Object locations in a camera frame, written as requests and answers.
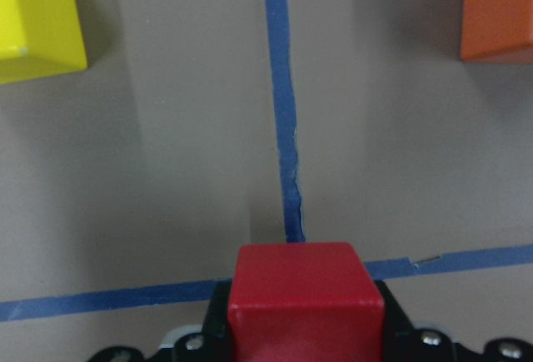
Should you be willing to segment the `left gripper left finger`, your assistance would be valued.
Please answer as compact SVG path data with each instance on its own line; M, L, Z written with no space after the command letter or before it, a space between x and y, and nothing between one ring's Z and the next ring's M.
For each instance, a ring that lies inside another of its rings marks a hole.
M232 283L218 283L212 292L201 325L184 325L170 330L158 350L145 356L140 350L115 345L99 350L90 360L111 361L232 361L232 333L227 319L227 307Z

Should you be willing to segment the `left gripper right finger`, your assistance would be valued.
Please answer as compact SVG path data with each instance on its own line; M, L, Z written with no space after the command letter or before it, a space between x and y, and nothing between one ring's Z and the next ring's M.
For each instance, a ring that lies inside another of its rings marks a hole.
M375 284L385 302L381 357L385 362L532 362L532 344L521 339L489 340L476 352L442 330L416 326L386 283Z

